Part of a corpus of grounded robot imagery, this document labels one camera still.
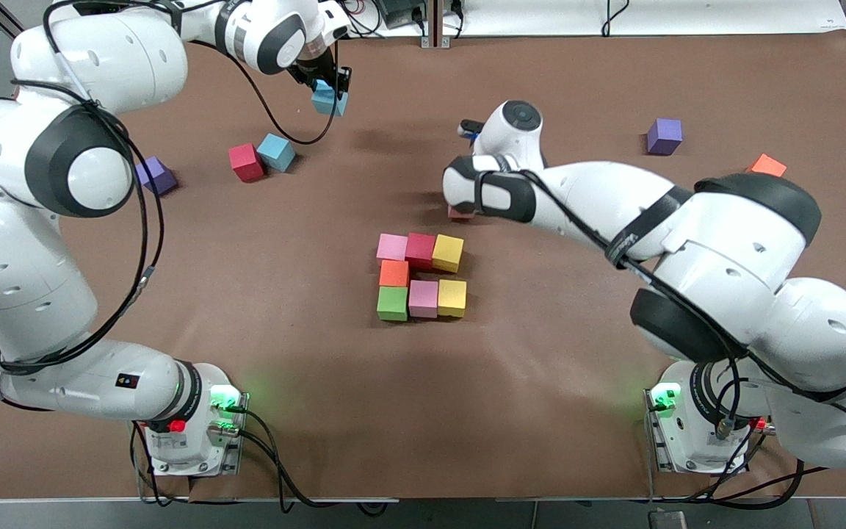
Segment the blue cube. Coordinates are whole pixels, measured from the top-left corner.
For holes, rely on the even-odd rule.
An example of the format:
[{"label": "blue cube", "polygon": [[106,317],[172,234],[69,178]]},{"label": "blue cube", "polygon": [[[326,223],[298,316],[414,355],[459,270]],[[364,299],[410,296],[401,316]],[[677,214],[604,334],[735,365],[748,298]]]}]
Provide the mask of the blue cube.
[{"label": "blue cube", "polygon": [[289,164],[292,164],[293,158],[296,157],[296,151],[292,150],[289,140],[273,134],[266,134],[263,142],[256,148],[256,153],[259,154],[263,163],[279,172],[286,172]]},{"label": "blue cube", "polygon": [[684,141],[684,135],[679,120],[657,118],[648,130],[648,152],[651,154],[672,154],[681,141]]},{"label": "blue cube", "polygon": [[[335,88],[329,87],[328,83],[319,80],[316,81],[315,93],[312,93],[312,106],[319,114],[328,116],[332,113],[332,105],[335,101]],[[335,104],[335,115],[338,117],[345,115],[345,107],[348,104],[348,93],[342,93],[341,99]]]},{"label": "blue cube", "polygon": [[152,185],[149,182],[150,179],[154,181],[155,191],[158,192],[160,197],[178,187],[178,181],[175,180],[175,175],[172,174],[172,171],[168,170],[165,164],[162,164],[154,156],[145,161],[145,167],[142,164],[138,164],[135,172],[139,176],[139,184],[145,185],[147,190],[152,190]]}]

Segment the screw hole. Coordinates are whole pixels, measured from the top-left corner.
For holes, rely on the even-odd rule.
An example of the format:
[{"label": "screw hole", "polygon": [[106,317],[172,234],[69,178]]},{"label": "screw hole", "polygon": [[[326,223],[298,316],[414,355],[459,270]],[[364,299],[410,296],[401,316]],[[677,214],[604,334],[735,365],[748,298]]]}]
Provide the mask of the screw hole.
[{"label": "screw hole", "polygon": [[835,332],[838,334],[846,334],[846,325],[842,324],[837,320],[829,320],[828,324],[831,325],[832,329],[835,329]]}]

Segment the orange cube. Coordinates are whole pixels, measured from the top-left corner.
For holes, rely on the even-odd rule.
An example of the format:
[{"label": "orange cube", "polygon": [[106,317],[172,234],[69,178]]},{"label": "orange cube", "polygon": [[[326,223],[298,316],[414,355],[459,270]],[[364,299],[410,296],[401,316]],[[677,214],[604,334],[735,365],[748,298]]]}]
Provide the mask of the orange cube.
[{"label": "orange cube", "polygon": [[380,286],[410,286],[410,264],[406,261],[380,262]]},{"label": "orange cube", "polygon": [[768,154],[762,154],[762,156],[756,158],[756,161],[753,162],[752,165],[749,165],[746,170],[752,172],[762,172],[780,177],[783,173],[785,173],[786,167],[785,165],[778,163],[775,159],[769,157]]}]

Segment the glowing green indicator light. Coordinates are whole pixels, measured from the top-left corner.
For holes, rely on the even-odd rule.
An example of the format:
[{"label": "glowing green indicator light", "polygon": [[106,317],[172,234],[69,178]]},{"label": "glowing green indicator light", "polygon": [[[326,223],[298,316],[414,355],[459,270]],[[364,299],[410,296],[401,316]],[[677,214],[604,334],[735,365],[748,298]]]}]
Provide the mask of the glowing green indicator light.
[{"label": "glowing green indicator light", "polygon": [[228,384],[211,386],[211,405],[218,408],[230,408],[241,401],[241,392]]},{"label": "glowing green indicator light", "polygon": [[675,399],[681,394],[681,384],[661,382],[651,388],[651,404],[655,411],[668,411],[675,408]]}]

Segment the cube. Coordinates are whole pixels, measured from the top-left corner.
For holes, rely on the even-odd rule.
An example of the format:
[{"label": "cube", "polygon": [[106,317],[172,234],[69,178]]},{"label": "cube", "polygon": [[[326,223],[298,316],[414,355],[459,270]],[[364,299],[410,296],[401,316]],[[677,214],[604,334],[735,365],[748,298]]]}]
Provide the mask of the cube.
[{"label": "cube", "polygon": [[385,321],[407,321],[409,291],[405,286],[382,286],[377,295],[378,317]]},{"label": "cube", "polygon": [[453,209],[452,206],[447,206],[447,208],[449,208],[449,218],[451,218],[451,220],[469,220],[469,218],[476,217],[476,214],[474,212],[459,213],[458,211]]},{"label": "cube", "polygon": [[410,281],[410,316],[434,318],[439,311],[439,281]]},{"label": "cube", "polygon": [[273,134],[266,134],[262,143],[256,148],[256,154],[259,154],[259,158],[266,165],[279,172],[286,172],[289,164],[292,164],[293,158],[296,157],[296,151],[292,150],[289,140]]},{"label": "cube", "polygon": [[775,158],[769,157],[768,154],[762,154],[759,158],[756,158],[756,161],[753,162],[752,165],[749,165],[746,170],[782,177],[782,175],[785,174],[786,167],[776,161]]},{"label": "cube", "polygon": [[329,87],[325,81],[316,81],[315,91],[312,93],[312,106],[319,114],[329,116],[332,114],[333,105],[335,105],[335,115],[344,116],[345,107],[348,105],[348,93],[342,93],[338,103],[335,103],[335,88]]},{"label": "cube", "polygon": [[433,268],[456,274],[463,258],[463,239],[449,235],[436,235],[433,247]]},{"label": "cube", "polygon": [[466,315],[466,282],[439,280],[436,314],[461,318]]},{"label": "cube", "polygon": [[407,238],[403,235],[380,234],[377,241],[377,264],[383,261],[403,261],[407,253]]},{"label": "cube", "polygon": [[648,152],[651,154],[672,154],[681,141],[684,141],[684,135],[679,120],[657,118],[648,130]]},{"label": "cube", "polygon": [[409,234],[407,237],[406,260],[413,268],[430,270],[433,268],[433,248],[436,237],[426,234]]},{"label": "cube", "polygon": [[379,286],[410,286],[410,264],[385,260],[380,263]]},{"label": "cube", "polygon": [[266,176],[263,165],[259,163],[256,149],[252,143],[245,143],[237,147],[231,147],[228,151],[231,158],[231,168],[237,173],[238,178],[243,181],[258,181]]},{"label": "cube", "polygon": [[145,164],[138,164],[135,168],[135,172],[137,172],[137,175],[139,176],[139,183],[145,185],[147,190],[152,190],[150,180],[154,181],[155,191],[158,195],[160,195],[160,197],[161,195],[164,195],[165,193],[178,187],[178,181],[175,180],[175,176],[172,174],[172,171],[168,170],[168,168],[165,167],[165,164],[162,164],[162,162],[154,156],[146,160]]}]

